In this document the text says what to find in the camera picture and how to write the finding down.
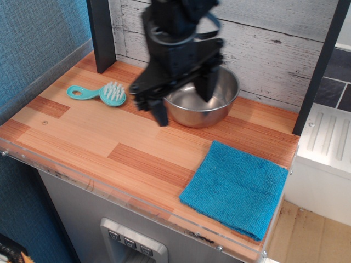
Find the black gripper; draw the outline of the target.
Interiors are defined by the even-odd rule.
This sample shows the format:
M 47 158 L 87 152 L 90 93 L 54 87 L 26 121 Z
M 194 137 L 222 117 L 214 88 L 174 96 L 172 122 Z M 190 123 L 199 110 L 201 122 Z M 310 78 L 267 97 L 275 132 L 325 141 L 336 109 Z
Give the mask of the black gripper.
M 129 92 L 139 110 L 149 111 L 161 127 L 168 126 L 163 98 L 193 82 L 198 95 L 209 102 L 222 63 L 223 40 L 218 30 L 197 33 L 202 18 L 217 27 L 212 5 L 150 5 L 142 13 L 150 61 Z

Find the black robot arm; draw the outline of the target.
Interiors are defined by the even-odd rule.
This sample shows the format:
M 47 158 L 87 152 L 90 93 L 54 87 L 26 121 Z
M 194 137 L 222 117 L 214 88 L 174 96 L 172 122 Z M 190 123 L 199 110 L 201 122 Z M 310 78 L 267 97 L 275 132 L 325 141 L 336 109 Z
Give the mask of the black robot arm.
M 139 110 L 150 111 L 159 124 L 168 125 L 163 99 L 193 83 L 208 102 L 214 92 L 223 57 L 218 30 L 197 33 L 202 18 L 220 27 L 210 10 L 218 1 L 152 1 L 142 13 L 149 63 L 129 92 Z

